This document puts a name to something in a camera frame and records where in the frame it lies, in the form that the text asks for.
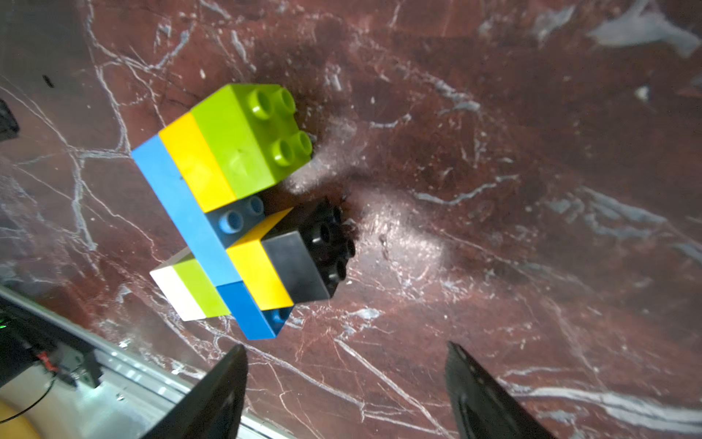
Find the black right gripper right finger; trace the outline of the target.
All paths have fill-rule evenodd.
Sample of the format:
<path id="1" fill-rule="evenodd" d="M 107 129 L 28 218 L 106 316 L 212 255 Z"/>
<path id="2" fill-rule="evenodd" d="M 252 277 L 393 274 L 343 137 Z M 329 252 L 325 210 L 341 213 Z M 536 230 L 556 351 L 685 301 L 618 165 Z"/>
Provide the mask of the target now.
<path id="1" fill-rule="evenodd" d="M 444 377 L 462 439 L 554 439 L 463 347 L 447 347 Z"/>

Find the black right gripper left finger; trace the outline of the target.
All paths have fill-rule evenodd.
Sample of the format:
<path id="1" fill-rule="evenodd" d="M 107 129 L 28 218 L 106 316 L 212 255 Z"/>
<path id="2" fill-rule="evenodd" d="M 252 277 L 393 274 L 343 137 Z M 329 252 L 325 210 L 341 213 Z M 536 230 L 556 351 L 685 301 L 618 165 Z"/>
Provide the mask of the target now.
<path id="1" fill-rule="evenodd" d="M 235 438 L 248 377 L 243 345 L 233 347 L 146 438 Z"/>

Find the green yellow lego brick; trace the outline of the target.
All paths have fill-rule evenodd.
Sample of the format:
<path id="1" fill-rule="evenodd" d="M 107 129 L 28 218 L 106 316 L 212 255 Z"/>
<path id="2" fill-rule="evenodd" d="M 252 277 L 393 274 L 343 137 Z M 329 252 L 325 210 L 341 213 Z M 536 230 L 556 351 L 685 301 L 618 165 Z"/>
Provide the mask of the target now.
<path id="1" fill-rule="evenodd" d="M 230 315 L 230 309 L 188 247 L 149 274 L 184 321 Z"/>
<path id="2" fill-rule="evenodd" d="M 308 163 L 310 137 L 278 84 L 223 86 L 159 132 L 199 208 L 212 212 L 270 188 Z"/>

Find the yellow small lego brick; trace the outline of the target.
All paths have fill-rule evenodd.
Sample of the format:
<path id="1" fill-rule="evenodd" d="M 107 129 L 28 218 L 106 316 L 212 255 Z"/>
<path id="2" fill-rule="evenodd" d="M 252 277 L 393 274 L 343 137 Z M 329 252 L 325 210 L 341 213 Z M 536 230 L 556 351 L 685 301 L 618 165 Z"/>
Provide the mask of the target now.
<path id="1" fill-rule="evenodd" d="M 294 305 L 261 243 L 263 237 L 291 210 L 289 208 L 266 217 L 227 249 L 228 256 L 261 311 Z"/>

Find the light blue long lego brick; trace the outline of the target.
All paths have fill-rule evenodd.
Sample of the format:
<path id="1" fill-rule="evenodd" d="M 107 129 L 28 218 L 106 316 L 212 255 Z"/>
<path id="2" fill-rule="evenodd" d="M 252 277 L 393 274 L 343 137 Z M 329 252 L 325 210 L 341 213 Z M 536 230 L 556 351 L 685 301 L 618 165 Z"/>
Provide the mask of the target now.
<path id="1" fill-rule="evenodd" d="M 251 196 L 206 213 L 159 136 L 144 142 L 132 155 L 244 336 L 249 340 L 276 338 L 292 309 L 261 311 L 226 253 L 227 247 L 263 220 L 261 199 Z"/>

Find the black small lego brick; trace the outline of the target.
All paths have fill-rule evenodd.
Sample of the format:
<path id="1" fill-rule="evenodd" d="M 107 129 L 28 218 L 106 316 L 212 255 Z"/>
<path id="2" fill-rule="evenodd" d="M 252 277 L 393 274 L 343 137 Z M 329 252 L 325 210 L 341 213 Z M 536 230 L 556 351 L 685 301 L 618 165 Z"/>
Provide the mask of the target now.
<path id="1" fill-rule="evenodd" d="M 261 238 L 285 291 L 297 304 L 331 299 L 356 255 L 342 228 L 342 210 L 329 199 L 292 208 Z"/>

